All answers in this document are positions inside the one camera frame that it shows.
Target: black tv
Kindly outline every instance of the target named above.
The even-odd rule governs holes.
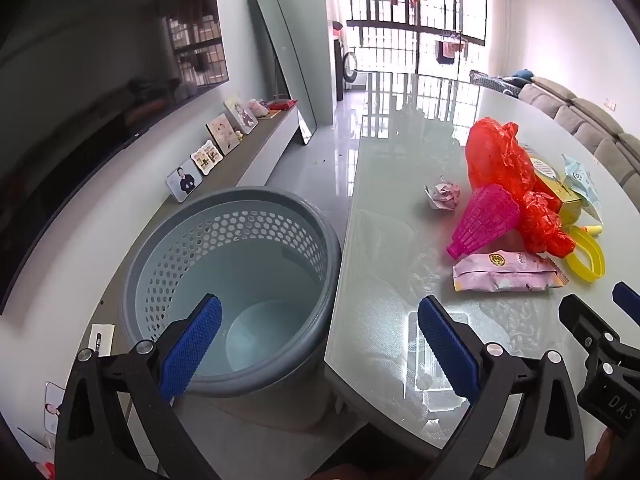
[[[74,193],[228,81],[216,0],[9,0],[0,16],[0,313]]]

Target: gray plastic basket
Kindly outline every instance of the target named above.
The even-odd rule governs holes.
[[[188,391],[235,397],[276,383],[327,336],[340,245],[324,215],[265,187],[223,190],[185,205],[153,232],[127,275],[130,343],[156,340],[207,292],[223,323]]]

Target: basket rim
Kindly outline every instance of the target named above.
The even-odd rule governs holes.
[[[233,187],[210,193],[198,200],[183,205],[167,217],[146,238],[130,264],[120,301],[120,319],[133,346],[144,339],[136,321],[135,297],[140,280],[140,272],[153,250],[164,238],[183,221],[211,207],[229,202],[263,201],[273,202],[291,209],[316,230],[316,234],[326,244],[326,274],[318,302],[296,334],[274,355],[237,372],[215,376],[194,376],[187,392],[211,397],[237,397],[261,390],[286,377],[300,366],[324,341],[328,334],[342,251],[337,235],[328,219],[314,205],[288,191],[273,187]]]

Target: silver bolt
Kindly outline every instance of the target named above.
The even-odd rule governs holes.
[[[562,361],[562,356],[556,352],[555,350],[552,350],[551,352],[549,352],[546,357],[555,364],[558,364],[560,361]]]
[[[140,341],[136,345],[136,352],[138,352],[139,354],[142,354],[142,355],[148,354],[153,349],[154,349],[154,344],[149,340]]]
[[[497,343],[489,343],[486,346],[486,351],[494,357],[502,355],[502,347]]]
[[[79,351],[78,361],[80,361],[81,363],[88,361],[89,359],[91,359],[91,355],[93,353],[94,352],[90,348],[85,348],[84,350]]]

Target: photo of man in black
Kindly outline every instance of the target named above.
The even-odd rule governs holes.
[[[180,189],[186,194],[196,189],[196,182],[194,178],[187,173],[184,173],[182,168],[178,168],[178,176],[180,176]]]

